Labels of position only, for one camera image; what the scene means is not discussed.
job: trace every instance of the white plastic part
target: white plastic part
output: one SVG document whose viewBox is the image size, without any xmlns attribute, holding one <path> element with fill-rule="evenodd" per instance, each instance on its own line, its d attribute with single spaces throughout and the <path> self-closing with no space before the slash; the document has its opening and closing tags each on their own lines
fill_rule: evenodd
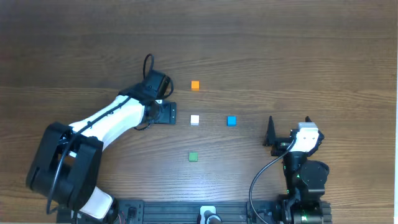
<svg viewBox="0 0 398 224">
<path fill-rule="evenodd" d="M 291 152 L 309 152 L 317 144 L 319 133 L 318 127 L 314 122 L 300 122 L 298 124 L 296 142 Z"/>
<path fill-rule="evenodd" d="M 209 211 L 212 214 L 216 214 L 216 207 L 214 206 L 202 206 L 200 207 L 200 224 L 205 224 L 206 218 L 205 218 L 205 212 Z"/>
<path fill-rule="evenodd" d="M 80 211 L 94 218 L 102 219 L 111 208 L 112 202 L 113 199 L 110 195 L 95 187 L 90 199 L 88 199 L 87 203 Z"/>
<path fill-rule="evenodd" d="M 86 126 L 89 121 L 93 121 L 103 113 L 122 103 L 127 99 L 127 97 L 128 96 L 117 96 L 110 105 L 95 113 L 93 116 L 90 116 L 83 121 L 72 123 L 70 126 L 73 127 L 74 132 L 79 131 L 81 128 Z M 144 109 L 145 107 L 137 100 L 130 99 L 126 104 L 122 105 L 121 108 L 114 110 L 112 114 L 105 116 L 103 119 L 93 124 L 91 128 L 83 131 L 82 135 L 87 137 L 97 137 L 98 140 L 104 143 L 102 149 L 104 151 L 105 148 L 122 135 L 122 133 L 141 123 L 144 116 Z M 70 152 L 69 156 L 76 157 L 76 153 Z M 90 199 L 83 208 L 80 209 L 80 211 L 94 218 L 102 219 L 107 214 L 112 202 L 113 199 L 110 195 L 95 187 Z"/>
<path fill-rule="evenodd" d="M 191 125 L 199 125 L 199 115 L 191 115 Z"/>
<path fill-rule="evenodd" d="M 69 126 L 73 127 L 74 132 L 77 132 L 86 126 L 89 121 L 93 121 L 111 108 L 114 108 L 118 104 L 122 103 L 127 97 L 128 96 L 117 96 L 110 105 L 95 113 L 93 116 L 90 116 L 83 121 L 69 124 Z M 123 132 L 130 128 L 136 127 L 141 123 L 142 117 L 144 116 L 144 109 L 145 107 L 142 106 L 138 100 L 130 99 L 120 109 L 113 111 L 113 114 L 107 115 L 97 123 L 93 124 L 91 128 L 83 131 L 82 135 L 87 137 L 97 137 L 98 140 L 104 143 L 103 150 L 105 150 L 105 148 Z"/>
</svg>

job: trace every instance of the green cube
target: green cube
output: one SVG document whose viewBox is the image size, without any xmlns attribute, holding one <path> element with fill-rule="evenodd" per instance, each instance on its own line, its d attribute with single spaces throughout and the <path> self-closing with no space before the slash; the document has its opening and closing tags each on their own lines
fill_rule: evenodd
<svg viewBox="0 0 398 224">
<path fill-rule="evenodd" d="M 190 152 L 189 153 L 189 161 L 190 162 L 198 162 L 198 153 L 197 152 Z"/>
</svg>

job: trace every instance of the wooden surface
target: wooden surface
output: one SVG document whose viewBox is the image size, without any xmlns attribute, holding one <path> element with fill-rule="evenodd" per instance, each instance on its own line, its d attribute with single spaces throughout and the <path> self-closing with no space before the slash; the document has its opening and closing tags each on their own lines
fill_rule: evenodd
<svg viewBox="0 0 398 224">
<path fill-rule="evenodd" d="M 141 81 L 175 83 L 175 126 L 127 131 L 98 185 L 148 201 L 246 201 L 269 115 L 286 136 L 309 115 L 326 136 L 335 223 L 392 223 L 397 73 L 393 0 L 39 0 L 0 3 L 0 221 L 54 222 L 25 187 L 44 129 L 69 124 Z M 201 90 L 190 91 L 191 80 Z M 190 126 L 190 115 L 200 125 Z M 238 125 L 226 127 L 226 116 Z M 198 162 L 188 162 L 189 152 Z M 255 198 L 285 192 L 282 166 Z"/>
</svg>

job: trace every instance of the wooden table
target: wooden table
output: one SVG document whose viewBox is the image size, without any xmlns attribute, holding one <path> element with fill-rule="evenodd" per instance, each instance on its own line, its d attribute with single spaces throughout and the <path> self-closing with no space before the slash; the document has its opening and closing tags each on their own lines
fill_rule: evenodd
<svg viewBox="0 0 398 224">
<path fill-rule="evenodd" d="M 25 187 L 44 129 L 140 82 L 150 52 L 174 80 L 177 124 L 124 133 L 103 154 L 100 188 L 148 201 L 247 201 L 272 159 L 262 146 L 269 115 L 279 136 L 309 115 L 326 136 L 312 159 L 331 168 L 323 199 L 334 222 L 392 223 L 396 25 L 393 0 L 2 1 L 0 221 L 55 221 Z M 188 162 L 192 151 L 198 162 Z M 284 192 L 278 164 L 254 194 Z"/>
</svg>

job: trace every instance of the white cube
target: white cube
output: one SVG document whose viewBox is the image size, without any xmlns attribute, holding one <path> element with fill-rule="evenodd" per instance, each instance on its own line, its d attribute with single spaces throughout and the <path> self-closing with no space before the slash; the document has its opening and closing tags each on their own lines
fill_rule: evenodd
<svg viewBox="0 0 398 224">
<path fill-rule="evenodd" d="M 199 115 L 191 115 L 191 125 L 199 125 Z"/>
</svg>

